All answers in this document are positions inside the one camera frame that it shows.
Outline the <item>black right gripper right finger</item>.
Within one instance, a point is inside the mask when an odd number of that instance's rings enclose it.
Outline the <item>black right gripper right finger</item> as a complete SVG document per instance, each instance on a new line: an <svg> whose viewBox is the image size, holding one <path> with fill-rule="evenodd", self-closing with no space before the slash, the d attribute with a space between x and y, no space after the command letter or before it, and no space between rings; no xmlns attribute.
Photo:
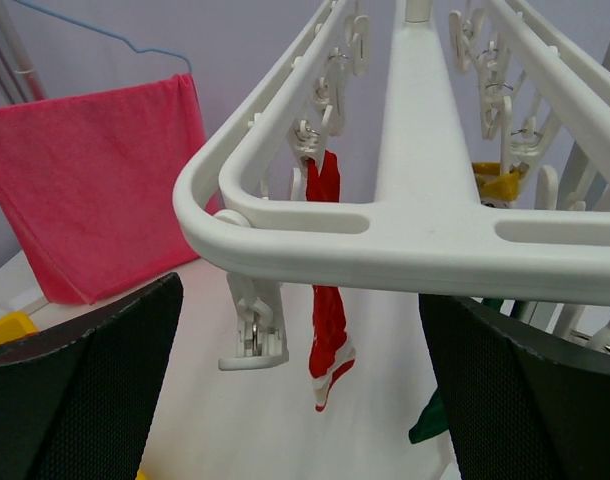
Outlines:
<svg viewBox="0 0 610 480"><path fill-rule="evenodd" d="M464 479L610 479L610 355L469 297L419 310Z"/></svg>

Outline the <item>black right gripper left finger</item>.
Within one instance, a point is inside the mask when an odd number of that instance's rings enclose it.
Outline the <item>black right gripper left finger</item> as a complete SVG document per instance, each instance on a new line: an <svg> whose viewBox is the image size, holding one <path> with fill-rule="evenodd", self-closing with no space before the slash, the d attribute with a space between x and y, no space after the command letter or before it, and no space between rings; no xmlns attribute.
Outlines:
<svg viewBox="0 0 610 480"><path fill-rule="evenodd" d="M0 479L134 479L179 323L169 273L0 345Z"/></svg>

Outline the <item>dark green sock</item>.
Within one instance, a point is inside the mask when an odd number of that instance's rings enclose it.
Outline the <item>dark green sock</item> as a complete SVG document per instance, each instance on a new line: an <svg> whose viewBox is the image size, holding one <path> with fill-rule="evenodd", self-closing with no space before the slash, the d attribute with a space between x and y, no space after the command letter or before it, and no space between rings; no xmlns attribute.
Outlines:
<svg viewBox="0 0 610 480"><path fill-rule="evenodd" d="M455 428L456 452L500 451L510 437L520 386L511 377L511 344L489 323L504 321L499 300L422 294L421 326L437 387L409 430L418 444Z"/></svg>

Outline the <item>red snowflake christmas sock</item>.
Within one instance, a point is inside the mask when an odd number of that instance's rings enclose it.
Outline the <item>red snowflake christmas sock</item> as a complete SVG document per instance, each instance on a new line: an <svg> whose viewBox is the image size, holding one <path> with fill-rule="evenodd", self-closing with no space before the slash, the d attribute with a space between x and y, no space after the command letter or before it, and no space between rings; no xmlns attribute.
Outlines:
<svg viewBox="0 0 610 480"><path fill-rule="evenodd" d="M321 167L307 160L306 199L309 202L340 201L341 176L337 156L325 151ZM334 384L354 365L356 351L346 331L343 299L336 286L313 285L313 341L309 373L315 410L322 412Z"/></svg>

